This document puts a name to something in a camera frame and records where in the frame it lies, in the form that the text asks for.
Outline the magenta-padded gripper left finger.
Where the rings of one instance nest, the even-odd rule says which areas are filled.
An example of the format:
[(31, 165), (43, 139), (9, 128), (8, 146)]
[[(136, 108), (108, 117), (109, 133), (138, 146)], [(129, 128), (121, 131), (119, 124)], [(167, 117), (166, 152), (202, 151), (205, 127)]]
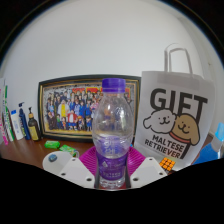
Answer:
[(71, 158), (59, 172), (59, 176), (84, 188), (98, 185), (96, 148), (91, 147), (79, 158)]

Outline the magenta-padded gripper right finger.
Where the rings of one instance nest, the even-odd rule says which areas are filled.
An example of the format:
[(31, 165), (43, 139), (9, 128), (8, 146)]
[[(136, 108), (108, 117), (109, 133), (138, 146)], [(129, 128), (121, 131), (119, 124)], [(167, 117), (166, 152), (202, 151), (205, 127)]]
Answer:
[(153, 157), (145, 157), (131, 147), (126, 162), (126, 186), (140, 188), (163, 177), (166, 172)]

